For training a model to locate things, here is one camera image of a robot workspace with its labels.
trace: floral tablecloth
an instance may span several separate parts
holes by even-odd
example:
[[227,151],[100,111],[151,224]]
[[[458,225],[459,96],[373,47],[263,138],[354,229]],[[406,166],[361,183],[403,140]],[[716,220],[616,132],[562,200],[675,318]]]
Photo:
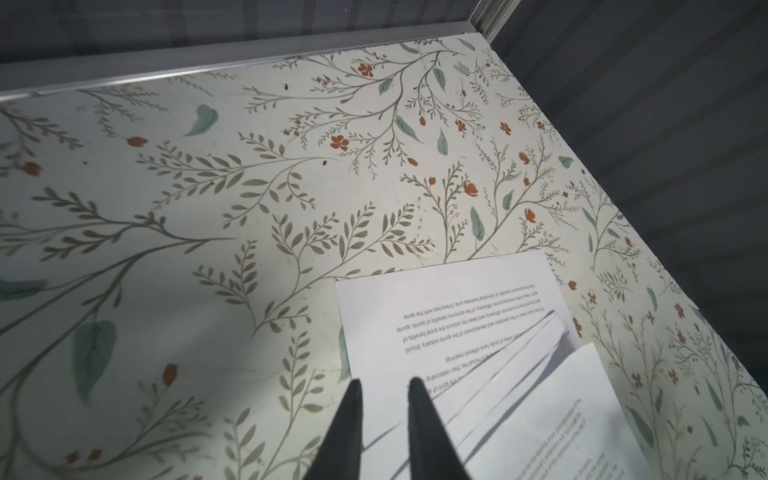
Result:
[[299,478],[336,280],[533,249],[660,478],[765,476],[765,395],[480,34],[0,104],[0,149],[0,479]]

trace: tabletop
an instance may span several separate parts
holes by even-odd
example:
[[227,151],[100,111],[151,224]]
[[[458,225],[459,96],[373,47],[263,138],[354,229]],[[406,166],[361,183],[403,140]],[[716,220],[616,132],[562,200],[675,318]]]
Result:
[[300,478],[334,283],[543,250],[659,478],[768,402],[480,34],[0,104],[0,478]]

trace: floral pattern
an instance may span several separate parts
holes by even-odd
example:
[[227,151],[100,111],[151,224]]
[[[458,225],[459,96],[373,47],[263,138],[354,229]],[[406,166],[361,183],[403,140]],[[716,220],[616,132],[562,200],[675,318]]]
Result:
[[0,480],[298,479],[335,281],[529,250],[659,478],[766,476],[765,394],[479,34],[0,104],[0,154]]

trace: paper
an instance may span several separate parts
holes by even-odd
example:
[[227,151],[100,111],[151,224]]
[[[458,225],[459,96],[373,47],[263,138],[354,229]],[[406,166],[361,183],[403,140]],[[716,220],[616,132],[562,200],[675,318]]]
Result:
[[[449,438],[457,446],[459,458],[465,459],[459,446],[471,452],[478,439],[498,422],[503,407],[515,404],[538,383],[554,352],[561,347],[566,355],[573,351],[570,343],[563,343],[564,332],[563,323],[554,314],[534,322],[517,339],[433,399]],[[361,478],[409,478],[408,456],[404,415],[394,429],[365,449]]]
[[364,445],[406,417],[413,376],[434,397],[550,310],[580,345],[541,251],[343,280],[336,291],[363,386]]
[[483,480],[653,478],[593,344],[531,392],[465,467]]

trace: flower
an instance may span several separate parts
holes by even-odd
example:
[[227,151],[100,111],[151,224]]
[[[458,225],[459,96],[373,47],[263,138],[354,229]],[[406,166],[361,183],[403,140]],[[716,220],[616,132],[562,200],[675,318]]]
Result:
[[64,460],[66,460],[69,465],[72,465],[79,459],[80,459],[80,454],[78,453],[77,450],[75,450],[74,452],[64,457]]
[[39,177],[40,171],[43,169],[40,165],[36,164],[35,162],[27,162],[22,167],[22,171],[29,175],[30,177]]
[[131,137],[125,139],[132,147],[143,147],[149,140],[142,137]]
[[373,67],[371,65],[361,63],[357,70],[363,77],[373,77]]
[[173,363],[169,363],[165,366],[163,371],[163,384],[170,386],[176,381],[176,376],[179,374],[179,366]]
[[581,325],[579,324],[578,320],[576,320],[576,317],[574,317],[574,325],[576,326],[576,333],[578,333],[578,337],[581,338]]
[[470,184],[469,182],[464,182],[464,193],[466,193],[470,197],[477,197],[478,196],[478,188],[475,186],[475,184]]
[[91,453],[88,454],[88,461],[89,462],[95,462],[101,457],[101,449],[93,449],[91,450]]
[[337,135],[335,137],[331,137],[331,147],[341,148],[343,151],[346,151],[347,145],[349,145],[349,140],[344,138],[344,135]]

